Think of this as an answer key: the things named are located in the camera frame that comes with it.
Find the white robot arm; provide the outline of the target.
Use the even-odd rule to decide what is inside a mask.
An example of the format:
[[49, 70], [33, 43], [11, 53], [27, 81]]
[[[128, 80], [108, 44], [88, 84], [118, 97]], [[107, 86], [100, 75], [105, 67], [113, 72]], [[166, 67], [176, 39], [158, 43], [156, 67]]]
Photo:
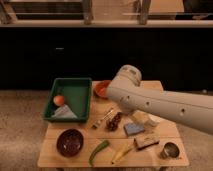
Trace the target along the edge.
[[106, 96], [124, 109], [144, 111], [213, 135], [213, 96], [142, 88], [141, 79], [138, 68], [123, 65]]

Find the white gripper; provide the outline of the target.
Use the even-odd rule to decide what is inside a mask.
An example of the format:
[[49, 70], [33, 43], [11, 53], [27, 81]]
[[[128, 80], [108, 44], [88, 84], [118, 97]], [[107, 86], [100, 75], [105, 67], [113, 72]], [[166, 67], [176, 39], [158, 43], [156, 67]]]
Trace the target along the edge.
[[148, 125], [151, 127], [156, 127], [159, 124], [156, 118], [153, 117], [151, 114], [141, 112], [141, 111], [135, 111], [132, 114], [131, 119], [133, 122], [137, 124]]

